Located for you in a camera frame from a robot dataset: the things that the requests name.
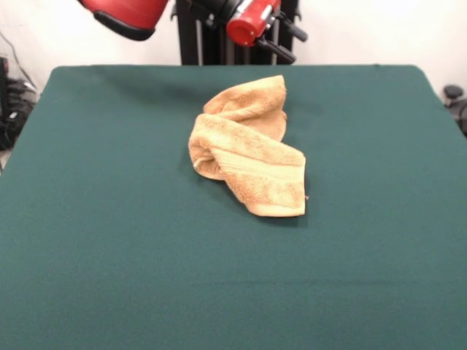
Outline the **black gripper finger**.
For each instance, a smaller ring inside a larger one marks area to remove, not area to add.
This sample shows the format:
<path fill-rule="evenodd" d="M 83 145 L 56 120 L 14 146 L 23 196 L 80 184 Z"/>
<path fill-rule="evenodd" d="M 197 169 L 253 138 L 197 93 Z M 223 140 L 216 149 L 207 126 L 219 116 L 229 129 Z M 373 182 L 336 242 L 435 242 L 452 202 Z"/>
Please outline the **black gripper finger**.
<path fill-rule="evenodd" d="M 279 13 L 279 21 L 291 36 L 300 41 L 306 41 L 308 39 L 308 34 L 299 28 L 283 11 Z"/>
<path fill-rule="evenodd" d="M 274 53 L 278 58 L 281 58 L 286 63 L 294 63 L 296 61 L 296 57 L 291 51 L 281 45 L 267 40 L 264 36 L 257 39 L 257 46 L 263 50 L 269 51 L 270 53 Z"/>

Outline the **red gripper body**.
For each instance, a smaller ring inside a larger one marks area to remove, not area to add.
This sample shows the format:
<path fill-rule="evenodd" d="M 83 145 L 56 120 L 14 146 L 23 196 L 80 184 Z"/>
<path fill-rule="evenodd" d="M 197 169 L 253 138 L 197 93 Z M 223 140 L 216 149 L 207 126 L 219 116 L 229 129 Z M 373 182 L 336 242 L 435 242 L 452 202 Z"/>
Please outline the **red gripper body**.
<path fill-rule="evenodd" d="M 275 21 L 281 0 L 240 1 L 226 24 L 231 41 L 243 47 L 252 47 Z"/>

